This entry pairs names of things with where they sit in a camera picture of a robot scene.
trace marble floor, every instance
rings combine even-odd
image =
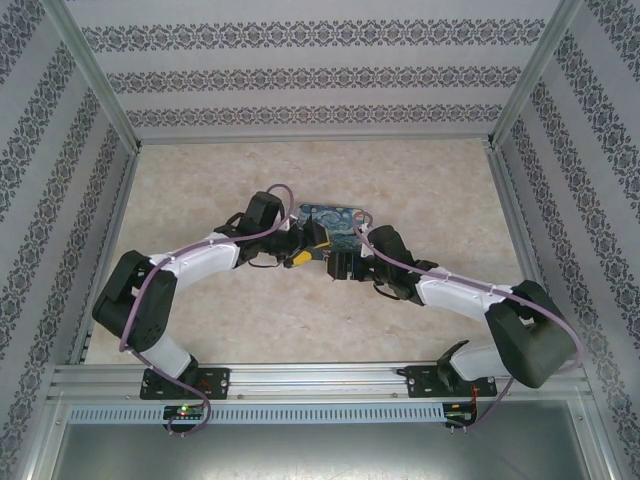
[[[277,182],[298,203],[368,210],[415,258],[494,283],[521,280],[477,140],[145,146],[113,261],[200,240]],[[176,296],[168,330],[201,363],[431,360],[489,334],[452,312],[388,300],[371,284],[333,282],[321,262],[211,276]],[[87,363],[135,362],[96,325]]]

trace cable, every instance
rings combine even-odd
[[[197,242],[197,243],[188,245],[186,247],[181,248],[180,250],[177,250],[177,251],[173,252],[170,256],[168,256],[167,258],[165,258],[165,259],[161,260],[160,262],[158,262],[158,264],[151,269],[151,271],[149,272],[147,277],[144,279],[144,282],[142,282],[142,285],[140,286],[140,289],[138,291],[138,296],[136,297],[136,299],[133,302],[133,306],[131,307],[131,311],[129,312],[129,317],[127,318],[127,323],[125,324],[124,329],[122,331],[122,336],[120,337],[120,345],[118,347],[118,349],[121,352],[124,352],[125,350],[127,350],[127,347],[128,347],[127,340],[129,339],[129,335],[131,334],[131,329],[133,328],[133,324],[135,322],[136,314],[138,313],[138,309],[140,308],[140,303],[142,302],[142,298],[144,297],[144,294],[146,293],[147,289],[149,288],[149,285],[151,284],[151,281],[153,280],[153,277],[155,277],[156,274],[167,263],[173,262],[173,261],[177,260],[178,258],[180,258],[182,255],[184,255],[186,253],[189,253],[192,250],[195,250],[197,248],[213,246],[213,245],[223,245],[223,244],[226,244],[226,243],[246,242],[246,241],[249,241],[249,240],[256,240],[258,238],[266,237],[267,235],[270,235],[273,232],[275,232],[276,230],[278,230],[282,225],[284,225],[289,220],[289,218],[293,215],[293,209],[294,209],[294,205],[295,205],[295,198],[294,198],[294,195],[293,195],[293,190],[291,190],[291,188],[289,188],[284,183],[276,183],[276,184],[271,185],[267,189],[267,193],[270,193],[272,190],[274,190],[276,188],[283,188],[289,194],[289,208],[287,210],[287,213],[282,216],[282,220],[280,220],[279,222],[275,223],[268,230],[265,230],[264,232],[260,232],[260,233],[255,233],[253,235],[245,235],[245,236],[242,236],[242,237],[217,238],[215,240],[204,240],[202,242]],[[211,418],[211,402],[207,398],[206,394],[202,393],[200,390],[197,390],[197,389],[187,385],[186,383],[181,382],[180,380],[178,380],[176,378],[173,378],[171,375],[169,375],[168,373],[164,372],[160,368],[155,367],[151,362],[149,362],[146,358],[144,358],[138,352],[135,352],[135,351],[132,350],[132,353],[138,360],[140,360],[142,363],[147,365],[149,368],[151,368],[154,372],[156,372],[158,375],[163,377],[165,380],[168,380],[171,383],[173,383],[173,384],[175,384],[175,385],[177,385],[177,386],[179,386],[181,388],[184,388],[185,390],[188,390],[189,392],[194,393],[195,395],[198,395],[200,398],[202,398],[204,407],[206,409],[206,414],[203,417],[202,422],[200,422],[198,425],[193,427],[188,432],[181,433],[180,436],[181,437],[186,437],[187,435],[191,435],[191,434],[197,432],[198,430],[204,428],[205,425],[207,424],[207,422],[209,421],[209,419]],[[174,418],[169,420],[169,424],[167,425],[167,430],[169,431],[169,435],[174,435],[175,433],[177,433],[177,432],[174,432],[173,430],[171,430],[171,424],[172,424]]]
[[[373,245],[371,245],[371,243],[369,242],[369,239],[367,238],[367,236],[360,231],[359,225],[357,225],[357,223],[356,223],[356,218],[358,218],[358,217],[363,217],[362,221],[363,221],[364,224],[368,223],[369,225],[373,225],[373,216],[368,212],[364,212],[364,211],[357,212],[353,216],[351,224],[352,224],[354,233],[360,239],[362,244],[364,246],[366,246],[369,250],[371,250],[374,253],[374,255],[376,255],[377,257],[381,258],[382,260],[386,261],[387,263],[390,263],[391,265],[395,265],[396,267],[402,268],[402,269],[407,270],[409,272],[419,273],[419,274],[424,275],[424,276],[429,277],[429,278],[435,278],[436,280],[444,280],[446,282],[457,283],[457,284],[463,285],[465,287],[471,287],[471,288],[476,289],[476,290],[478,290],[480,292],[491,293],[491,294],[498,295],[498,296],[503,297],[503,298],[508,298],[509,300],[512,300],[514,302],[519,303],[520,305],[523,305],[525,307],[529,307],[532,310],[535,310],[535,311],[541,313],[542,315],[547,317],[549,320],[551,320],[552,322],[556,323],[562,330],[564,330],[571,337],[571,340],[573,340],[573,343],[575,344],[575,347],[576,347],[576,358],[573,360],[573,363],[571,365],[567,366],[567,367],[560,368],[558,370],[558,373],[571,372],[571,371],[575,370],[576,368],[579,368],[582,365],[582,363],[584,361],[584,358],[585,358],[585,349],[584,349],[584,345],[582,344],[582,341],[580,340],[580,337],[578,337],[578,334],[573,330],[573,328],[571,328],[571,326],[569,326],[569,324],[567,322],[565,322],[563,319],[558,317],[553,312],[550,312],[546,308],[541,307],[540,305],[537,305],[536,303],[533,303],[533,302],[531,302],[531,301],[529,301],[529,300],[527,300],[525,298],[521,298],[521,297],[518,297],[517,295],[514,295],[512,293],[496,289],[491,285],[485,285],[483,283],[476,282],[474,280],[470,280],[470,279],[467,279],[467,278],[458,277],[456,275],[451,275],[451,274],[446,275],[446,274],[442,274],[442,273],[434,272],[434,271],[430,271],[430,270],[422,270],[420,268],[416,268],[416,267],[413,267],[411,265],[407,265],[406,263],[399,262],[398,260],[395,260],[395,259],[385,255],[384,253],[380,252]],[[482,415],[482,417],[480,417],[478,420],[476,420],[476,422],[473,425],[471,425],[470,427],[467,427],[467,430],[471,430],[471,429],[475,428],[478,424],[482,423],[489,415],[491,415],[491,413],[493,413],[493,411],[495,410],[496,406],[500,403],[500,401],[507,394],[507,392],[509,391],[509,388],[511,388],[511,385],[513,384],[513,381],[514,381],[514,379],[512,377],[507,382],[507,385],[502,390],[502,392],[500,392],[500,395],[498,395],[498,398],[496,398],[495,402],[489,407],[489,409],[484,413],[484,415]]]

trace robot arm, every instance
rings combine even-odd
[[[493,293],[508,292],[516,300],[531,302],[562,319],[558,307],[537,283],[525,280],[514,287],[492,285],[453,275],[434,262],[416,261],[389,225],[370,231],[367,238],[379,253],[432,275],[392,265],[363,245],[361,255],[330,256],[328,273],[334,279],[345,280],[350,274],[352,280],[387,285],[399,300],[445,308],[488,324],[491,341],[460,342],[438,360],[438,377],[450,390],[461,381],[501,375],[538,388],[576,352],[573,339],[549,318]]]
[[[284,228],[274,230],[278,218],[285,218],[280,199],[268,192],[258,192],[246,212],[234,215],[203,241],[176,254],[176,258],[171,253],[151,256],[135,250],[126,253],[98,297],[93,317],[113,335],[124,338],[128,348],[152,365],[174,379],[193,385],[197,361],[165,332],[174,294],[208,275],[239,267],[261,252],[273,255],[278,264],[290,268],[311,258],[309,248],[328,244],[324,228],[311,219],[302,227],[285,223]],[[274,231],[256,238],[268,230]],[[378,252],[390,259],[433,273],[437,278],[399,268],[363,247],[360,255],[352,252],[329,255],[327,272],[334,279],[345,280],[350,276],[352,280],[373,281],[376,286],[387,285],[397,299],[438,306],[488,324],[492,341],[460,342],[438,360],[438,378],[450,391],[480,377],[506,374],[537,388],[575,352],[571,337],[544,315],[492,293],[494,288],[506,291],[512,297],[525,299],[561,316],[535,282],[525,281],[515,287],[485,283],[482,285],[487,291],[481,291],[459,281],[448,281],[450,272],[436,263],[415,261],[391,226],[371,230],[367,238]],[[127,336],[125,327],[130,323],[129,316],[144,282],[148,285],[137,300],[138,309]]]
[[[328,244],[324,227],[311,219],[302,227],[289,225],[287,221],[282,229],[267,236],[233,241],[255,237],[284,216],[278,197],[258,192],[246,212],[235,214],[178,258],[172,253],[151,256],[135,250],[125,253],[94,305],[94,319],[122,339],[138,290],[152,270],[161,265],[140,301],[126,343],[169,376],[192,384],[197,361],[165,332],[174,295],[209,275],[239,267],[261,252],[273,255],[279,264],[291,268],[310,258],[306,249]]]

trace metal bar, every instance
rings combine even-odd
[[[66,2],[64,0],[43,0],[42,6],[51,18],[69,52],[71,52],[87,83],[100,101],[102,108],[107,113],[109,120],[118,135],[120,135],[120,139],[124,142],[127,150],[136,153],[140,145],[140,139],[111,88],[107,76],[100,68],[96,57],[91,51],[91,47],[89,47],[82,31],[67,8]]]
[[[358,142],[358,141],[378,141],[378,140],[467,140],[478,139],[487,140],[487,134],[478,133],[399,133],[399,134],[309,134],[300,135],[227,135],[220,137],[157,137],[144,138],[142,145],[176,145],[176,144],[199,144],[199,143],[259,143],[259,142]]]
[[[553,56],[554,50],[581,5],[582,0],[561,0],[556,8],[547,24],[547,28],[542,32],[540,41],[536,45],[527,66],[522,71],[522,75],[520,75],[509,100],[507,100],[502,109],[500,117],[498,117],[496,126],[491,133],[493,146],[502,145],[509,134],[509,130],[511,130],[518,115],[520,115],[533,87],[538,83],[547,63]]]
[[[116,199],[116,208],[114,216],[112,217],[111,224],[109,225],[109,231],[105,240],[105,250],[100,257],[98,263],[98,269],[94,277],[93,285],[91,286],[91,292],[89,293],[88,305],[93,305],[98,297],[98,294],[109,276],[109,266],[111,265],[111,259],[113,252],[116,248],[118,241],[118,235],[120,234],[120,227],[122,226],[122,220],[124,219],[124,213],[127,209],[127,203],[129,201],[129,194],[131,193],[131,187],[133,186],[133,179],[136,175],[136,168],[138,167],[138,160],[140,158],[139,153],[134,153],[133,158],[129,161],[127,166],[127,172],[125,173],[124,185],[120,190],[120,194]],[[82,360],[82,352],[85,348],[87,335],[91,331],[93,319],[91,318],[91,308],[87,308],[84,312],[82,322],[80,323],[80,329],[69,363],[77,364]]]
[[[53,477],[70,411],[71,407],[61,402],[45,405],[27,459],[27,465],[19,478],[22,480],[48,480]]]
[[[567,406],[590,478],[621,479],[595,400],[578,396]]]
[[[203,365],[229,368],[229,396],[215,404],[254,403],[376,403],[415,402],[407,394],[406,380],[398,368],[433,362],[371,364],[274,364]],[[56,368],[47,402],[66,404],[144,404],[139,391],[143,366],[62,366]],[[496,379],[498,390],[506,379]],[[577,394],[590,396],[591,389],[582,370],[553,377],[542,388],[532,390],[516,384],[507,401],[571,400]],[[425,402],[463,402],[460,398],[429,398]],[[480,398],[479,401],[492,399]],[[175,402],[155,402],[179,404]]]
[[[159,425],[163,405],[77,405],[71,407],[72,425]],[[209,424],[273,425],[273,424],[354,424],[445,422],[441,403],[375,403],[375,404],[235,404],[216,405]],[[199,419],[175,420],[176,425],[193,425]]]
[[[485,152],[522,275],[524,278],[544,285],[502,152],[499,148],[486,148]]]

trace patterned wallpaper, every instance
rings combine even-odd
[[[639,28],[633,2],[586,1],[502,146],[622,478],[640,478]]]
[[[557,0],[75,0],[143,139],[490,133]]]
[[[9,479],[52,367],[69,358],[130,157],[37,1],[1,1],[0,31],[0,479]]]

